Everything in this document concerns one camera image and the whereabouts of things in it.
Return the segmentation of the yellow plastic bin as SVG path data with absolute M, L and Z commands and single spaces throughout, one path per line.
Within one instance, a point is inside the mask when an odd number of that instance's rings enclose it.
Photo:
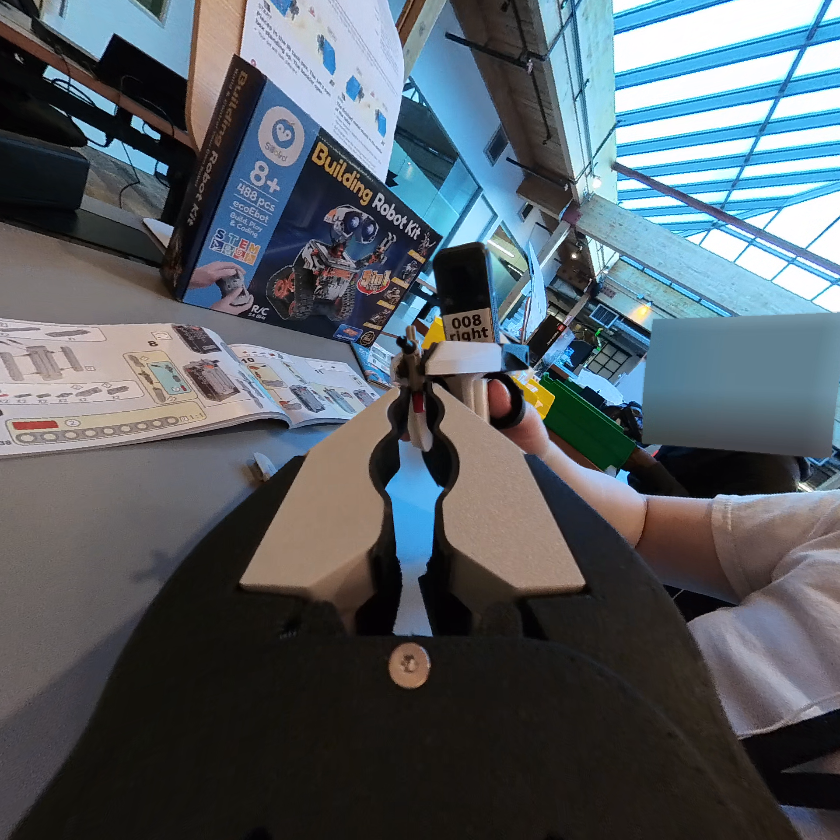
M 444 324 L 441 317 L 437 316 L 426 332 L 422 347 L 425 350 L 433 343 L 444 340 Z M 554 395 L 539 383 L 533 371 L 530 369 L 509 371 L 508 375 L 517 383 L 518 388 L 522 391 L 524 400 L 534 406 L 541 420 L 544 421 L 554 402 Z

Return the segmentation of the black tablet device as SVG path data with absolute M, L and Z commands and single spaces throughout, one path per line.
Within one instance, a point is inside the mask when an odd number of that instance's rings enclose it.
M 17 227 L 136 259 L 155 268 L 161 266 L 165 252 L 140 216 L 88 195 L 82 197 L 80 207 L 74 211 L 3 203 L 1 218 Z

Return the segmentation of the person's right hand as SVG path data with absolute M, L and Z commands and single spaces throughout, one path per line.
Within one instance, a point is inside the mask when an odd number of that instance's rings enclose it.
M 501 420 L 506 417 L 512 410 L 511 394 L 507 387 L 499 380 L 490 380 L 487 393 L 490 418 Z M 570 461 L 550 439 L 538 412 L 528 403 L 524 403 L 524 415 L 520 423 L 503 429 L 502 433 L 524 453 L 539 457 L 555 472 L 559 473 Z

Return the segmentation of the grey desk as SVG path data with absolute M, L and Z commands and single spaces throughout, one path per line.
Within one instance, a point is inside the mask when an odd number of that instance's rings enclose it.
M 182 322 L 227 341 L 341 361 L 347 343 L 172 299 L 159 270 L 2 223 L 2 315 L 64 323 Z M 1 833 L 65 761 L 139 618 L 194 545 L 328 426 L 255 422 L 161 442 L 1 464 Z

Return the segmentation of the person's right forearm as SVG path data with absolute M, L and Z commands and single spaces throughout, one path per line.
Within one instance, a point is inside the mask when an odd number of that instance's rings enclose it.
M 723 588 L 711 530 L 711 501 L 649 497 L 616 478 L 576 464 L 555 444 L 540 458 L 672 585 Z

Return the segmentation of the small building block assembly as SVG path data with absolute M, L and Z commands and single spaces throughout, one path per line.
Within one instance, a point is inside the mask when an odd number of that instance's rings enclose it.
M 434 447 L 440 411 L 426 382 L 422 343 L 413 325 L 407 326 L 404 335 L 395 341 L 405 354 L 408 372 L 408 388 L 402 388 L 408 394 L 403 437 L 415 448 L 428 453 Z

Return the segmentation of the black monitor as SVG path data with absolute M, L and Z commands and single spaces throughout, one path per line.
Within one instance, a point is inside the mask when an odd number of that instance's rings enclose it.
M 119 35 L 112 35 L 96 67 L 100 81 L 186 130 L 187 79 Z

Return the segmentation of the white instruction sheet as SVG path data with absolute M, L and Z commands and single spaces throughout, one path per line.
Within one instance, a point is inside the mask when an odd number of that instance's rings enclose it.
M 241 39 L 244 60 L 385 179 L 404 83 L 386 1 L 247 1 Z

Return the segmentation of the blue robot kit box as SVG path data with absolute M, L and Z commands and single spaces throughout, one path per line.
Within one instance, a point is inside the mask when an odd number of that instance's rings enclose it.
M 161 276 L 189 305 L 369 349 L 440 240 L 234 56 Z

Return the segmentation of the small colourful leaflet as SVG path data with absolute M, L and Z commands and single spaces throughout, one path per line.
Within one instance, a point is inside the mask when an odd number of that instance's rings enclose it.
M 392 380 L 393 353 L 383 349 L 378 343 L 373 343 L 371 347 L 365 347 L 360 342 L 355 342 L 350 347 L 367 382 L 381 389 L 394 386 Z

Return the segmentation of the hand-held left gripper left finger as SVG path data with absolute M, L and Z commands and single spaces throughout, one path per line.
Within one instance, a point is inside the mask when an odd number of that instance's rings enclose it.
M 310 449 L 239 583 L 335 607 L 349 632 L 392 635 L 403 576 L 386 486 L 400 467 L 391 389 Z

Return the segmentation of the green plastic bin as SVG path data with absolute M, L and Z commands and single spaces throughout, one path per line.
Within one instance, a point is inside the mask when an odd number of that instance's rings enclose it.
M 543 374 L 540 384 L 553 395 L 546 428 L 598 469 L 623 468 L 637 444 L 621 426 L 587 402 L 581 389 L 550 374 Z

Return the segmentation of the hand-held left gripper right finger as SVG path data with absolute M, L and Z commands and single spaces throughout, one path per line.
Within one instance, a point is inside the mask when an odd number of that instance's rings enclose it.
M 580 594 L 586 582 L 520 447 L 442 387 L 434 445 L 441 486 L 419 584 L 434 635 L 468 635 L 494 605 Z

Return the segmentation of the open instruction booklet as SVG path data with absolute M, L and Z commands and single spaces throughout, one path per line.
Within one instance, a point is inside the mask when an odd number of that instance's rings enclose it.
M 1 456 L 133 445 L 260 419 L 344 424 L 381 395 L 349 364 L 172 323 L 1 321 Z

